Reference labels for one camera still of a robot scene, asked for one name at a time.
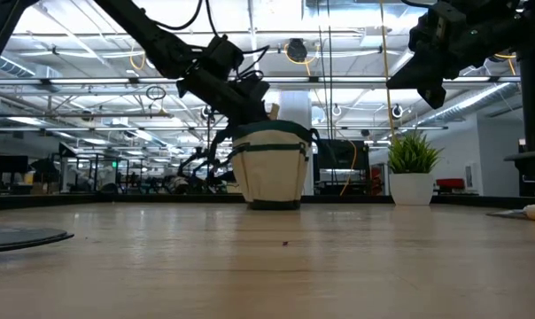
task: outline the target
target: potted plant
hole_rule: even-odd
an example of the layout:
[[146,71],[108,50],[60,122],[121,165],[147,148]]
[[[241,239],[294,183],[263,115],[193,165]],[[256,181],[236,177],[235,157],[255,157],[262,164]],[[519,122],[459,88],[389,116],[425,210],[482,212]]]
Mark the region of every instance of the potted plant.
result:
[[415,131],[394,138],[390,147],[390,191],[397,205],[428,205],[433,196],[433,176],[430,171],[438,163],[436,150]]

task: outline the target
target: white pot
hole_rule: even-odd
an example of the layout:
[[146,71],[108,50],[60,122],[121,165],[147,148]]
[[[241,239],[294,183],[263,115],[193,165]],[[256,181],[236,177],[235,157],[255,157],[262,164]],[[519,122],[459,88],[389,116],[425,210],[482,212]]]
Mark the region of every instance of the white pot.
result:
[[390,191],[396,205],[425,206],[433,197],[431,174],[390,175]]

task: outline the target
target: white wall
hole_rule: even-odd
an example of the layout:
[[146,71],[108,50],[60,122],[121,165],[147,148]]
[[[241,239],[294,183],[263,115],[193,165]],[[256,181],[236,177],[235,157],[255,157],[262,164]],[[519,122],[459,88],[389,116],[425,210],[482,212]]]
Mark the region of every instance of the white wall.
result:
[[518,141],[523,138],[523,123],[500,119],[478,121],[484,195],[519,196],[519,172],[513,162],[504,158],[517,154]]
[[465,167],[475,165],[477,174],[473,178],[477,185],[476,191],[484,195],[476,115],[469,115],[465,121],[449,123],[448,126],[448,130],[431,131],[427,134],[431,146],[443,149],[439,162],[431,173],[435,180],[465,179]]

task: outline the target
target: black circular pad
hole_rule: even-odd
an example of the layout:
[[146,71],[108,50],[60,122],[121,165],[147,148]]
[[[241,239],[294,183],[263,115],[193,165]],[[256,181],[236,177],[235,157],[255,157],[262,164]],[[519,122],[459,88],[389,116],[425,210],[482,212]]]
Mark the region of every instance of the black circular pad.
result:
[[64,230],[0,227],[0,252],[47,245],[73,236]]

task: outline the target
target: canvas bag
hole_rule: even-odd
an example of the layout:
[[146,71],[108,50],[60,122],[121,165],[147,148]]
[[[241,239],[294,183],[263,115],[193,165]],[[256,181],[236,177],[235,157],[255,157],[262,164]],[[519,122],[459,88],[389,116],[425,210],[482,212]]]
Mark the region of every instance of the canvas bag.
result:
[[250,207],[299,208],[316,130],[291,121],[262,121],[233,128],[230,134],[229,158]]

